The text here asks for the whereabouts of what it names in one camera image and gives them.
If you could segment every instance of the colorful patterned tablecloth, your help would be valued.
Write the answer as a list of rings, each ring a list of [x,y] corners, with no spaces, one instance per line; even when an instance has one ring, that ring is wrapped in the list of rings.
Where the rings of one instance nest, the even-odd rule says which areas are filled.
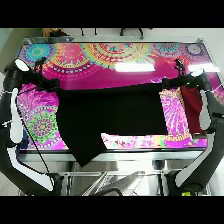
[[[34,66],[37,59],[47,57],[43,75],[49,79],[59,78],[61,88],[66,90],[112,88],[157,83],[164,77],[175,78],[178,75],[177,70],[174,69],[177,58],[183,61],[186,69],[191,64],[211,63],[203,44],[184,43],[31,44],[23,45],[18,57],[30,66]],[[155,71],[117,72],[115,64],[120,62],[152,63]],[[216,89],[220,85],[218,75],[207,74],[213,90]],[[31,84],[24,85],[22,91],[32,87]],[[224,104],[223,88],[218,88],[214,94],[217,100]],[[169,135],[112,136],[102,133],[102,140],[106,147],[108,149],[139,148],[139,150],[206,147],[206,139],[194,140],[189,133],[180,90],[164,90],[160,96]],[[40,149],[67,149],[56,123],[58,99],[55,93],[33,90],[20,95],[18,105]]]

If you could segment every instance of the black cloth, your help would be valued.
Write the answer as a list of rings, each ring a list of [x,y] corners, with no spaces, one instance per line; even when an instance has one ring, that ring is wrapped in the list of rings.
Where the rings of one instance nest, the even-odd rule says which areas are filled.
[[[159,92],[162,84],[57,91],[60,135],[80,166],[105,152],[101,133],[166,135]]]

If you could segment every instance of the black garment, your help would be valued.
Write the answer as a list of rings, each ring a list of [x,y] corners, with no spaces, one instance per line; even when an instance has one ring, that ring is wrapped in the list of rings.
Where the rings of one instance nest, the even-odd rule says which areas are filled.
[[[97,90],[59,89],[56,113],[62,139],[80,166],[106,150],[101,133],[166,135],[162,84]]]

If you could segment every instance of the floor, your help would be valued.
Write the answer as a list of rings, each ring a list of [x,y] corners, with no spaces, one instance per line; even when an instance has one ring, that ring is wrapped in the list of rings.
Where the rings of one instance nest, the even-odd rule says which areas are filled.
[[[84,28],[83,29],[85,35],[94,35],[94,28]],[[144,35],[155,35],[155,36],[198,36],[203,37],[206,41],[209,50],[211,51],[213,58],[219,67],[221,74],[224,74],[224,64],[223,64],[223,55],[224,52],[224,29],[223,28],[154,28],[153,30],[149,30],[148,28],[143,28]],[[72,36],[80,36],[81,30],[79,28],[65,28],[65,32]],[[97,28],[98,35],[119,35],[120,28]],[[124,35],[139,35],[137,29],[128,29],[125,31]],[[0,74],[0,90],[2,85],[3,77]],[[30,163],[30,166],[44,171],[44,167],[41,163]],[[65,163],[48,163],[49,169],[51,172],[63,172],[67,169],[67,165]],[[105,164],[106,169],[110,166],[110,164]],[[126,166],[126,164],[119,164],[120,167],[131,167]],[[213,175],[211,181],[211,188],[214,195],[224,195],[222,191],[222,170],[224,168],[224,162],[221,162],[217,168],[217,172]],[[83,186],[80,189],[76,189],[81,191],[84,187],[86,187],[89,182],[86,181],[83,183]],[[7,180],[2,174],[0,174],[0,195],[1,196],[9,196],[9,195],[18,195],[18,188],[15,187],[10,181]]]

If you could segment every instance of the green mandala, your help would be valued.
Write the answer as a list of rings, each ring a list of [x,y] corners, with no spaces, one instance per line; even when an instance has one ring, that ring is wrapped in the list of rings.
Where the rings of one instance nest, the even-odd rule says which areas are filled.
[[[35,114],[33,119],[27,123],[30,134],[34,141],[40,144],[45,144],[48,140],[55,139],[55,132],[58,132],[58,126],[55,118],[55,113],[41,112]]]

